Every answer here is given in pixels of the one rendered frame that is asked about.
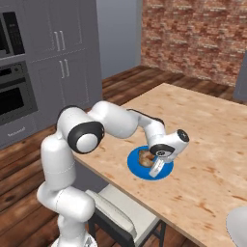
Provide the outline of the grey tall cupboard run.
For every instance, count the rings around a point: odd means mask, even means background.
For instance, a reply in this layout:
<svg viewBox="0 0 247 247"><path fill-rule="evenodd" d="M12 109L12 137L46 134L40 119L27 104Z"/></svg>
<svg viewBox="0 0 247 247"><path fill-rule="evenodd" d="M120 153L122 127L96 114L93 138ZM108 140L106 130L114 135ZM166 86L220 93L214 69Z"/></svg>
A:
<svg viewBox="0 0 247 247"><path fill-rule="evenodd" d="M57 122L62 108L101 99L96 0L0 0L15 12L25 53L0 67L26 62L38 110L0 125L0 150Z"/></svg>

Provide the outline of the grey cabinet side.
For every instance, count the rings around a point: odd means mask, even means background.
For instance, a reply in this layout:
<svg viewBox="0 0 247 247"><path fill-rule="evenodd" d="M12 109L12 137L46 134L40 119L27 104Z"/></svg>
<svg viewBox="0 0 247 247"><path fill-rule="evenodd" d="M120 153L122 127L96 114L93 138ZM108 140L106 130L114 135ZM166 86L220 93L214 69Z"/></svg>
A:
<svg viewBox="0 0 247 247"><path fill-rule="evenodd" d="M233 98L247 101L247 50L245 51L239 74L237 76Z"/></svg>

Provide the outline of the white cushioned black-framed chair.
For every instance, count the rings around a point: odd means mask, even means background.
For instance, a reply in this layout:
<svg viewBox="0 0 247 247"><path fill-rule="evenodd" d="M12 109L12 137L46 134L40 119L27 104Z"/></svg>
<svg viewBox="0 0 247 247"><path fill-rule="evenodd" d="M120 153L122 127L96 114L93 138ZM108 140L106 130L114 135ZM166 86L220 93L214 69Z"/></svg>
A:
<svg viewBox="0 0 247 247"><path fill-rule="evenodd" d="M121 190L108 184L99 193L92 190L86 193L96 202L95 213L88 221L92 237L99 226L121 247L143 247L152 235L163 247L166 224Z"/></svg>

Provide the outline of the steel built-in oven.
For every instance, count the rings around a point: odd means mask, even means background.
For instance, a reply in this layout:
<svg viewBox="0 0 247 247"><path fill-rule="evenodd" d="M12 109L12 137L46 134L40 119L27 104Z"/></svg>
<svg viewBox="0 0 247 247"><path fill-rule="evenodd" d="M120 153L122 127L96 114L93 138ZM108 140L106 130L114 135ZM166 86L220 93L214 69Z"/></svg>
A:
<svg viewBox="0 0 247 247"><path fill-rule="evenodd" d="M26 62L0 67L0 125L38 110Z"/></svg>

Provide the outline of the black built-in microwave oven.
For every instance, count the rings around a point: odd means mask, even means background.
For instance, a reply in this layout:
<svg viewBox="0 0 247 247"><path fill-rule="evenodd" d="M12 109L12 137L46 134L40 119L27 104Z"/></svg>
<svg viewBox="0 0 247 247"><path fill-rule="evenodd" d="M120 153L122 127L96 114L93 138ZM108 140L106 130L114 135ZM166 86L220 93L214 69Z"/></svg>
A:
<svg viewBox="0 0 247 247"><path fill-rule="evenodd" d="M0 59L24 53L15 12L0 13Z"/></svg>

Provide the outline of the blue round plate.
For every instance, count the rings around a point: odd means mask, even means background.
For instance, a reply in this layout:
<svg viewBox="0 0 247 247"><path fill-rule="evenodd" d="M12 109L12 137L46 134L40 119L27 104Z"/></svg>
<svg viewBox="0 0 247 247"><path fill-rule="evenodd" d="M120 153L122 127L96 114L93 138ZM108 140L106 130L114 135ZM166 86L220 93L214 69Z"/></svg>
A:
<svg viewBox="0 0 247 247"><path fill-rule="evenodd" d="M136 177L145 179L145 180L159 180L168 177L174 168L174 162L167 163L161 169L160 173L156 177L150 175L150 167L145 167L139 162L139 152L148 151L147 146L141 146L134 149L127 157L127 166L132 174Z"/></svg>

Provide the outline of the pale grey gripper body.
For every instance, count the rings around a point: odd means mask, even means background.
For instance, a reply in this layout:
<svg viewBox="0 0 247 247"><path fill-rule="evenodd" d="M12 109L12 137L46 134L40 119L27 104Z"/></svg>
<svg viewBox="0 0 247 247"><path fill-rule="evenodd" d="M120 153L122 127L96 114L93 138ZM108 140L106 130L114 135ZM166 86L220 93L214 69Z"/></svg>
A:
<svg viewBox="0 0 247 247"><path fill-rule="evenodd" d="M149 172L149 175L152 178L155 178L163 169L165 162L161 159L161 158L157 158L153 164L153 166L151 167L151 170Z"/></svg>

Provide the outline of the brown chicken drumstick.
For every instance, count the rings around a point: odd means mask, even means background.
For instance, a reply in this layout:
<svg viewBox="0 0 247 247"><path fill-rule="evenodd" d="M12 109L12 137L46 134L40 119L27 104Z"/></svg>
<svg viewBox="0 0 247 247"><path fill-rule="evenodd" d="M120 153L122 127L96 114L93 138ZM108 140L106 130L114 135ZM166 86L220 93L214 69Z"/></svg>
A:
<svg viewBox="0 0 247 247"><path fill-rule="evenodd" d="M153 165L153 160L154 160L154 155L152 153L150 153L147 150L139 150L138 151L138 155L139 155L139 164L149 168Z"/></svg>

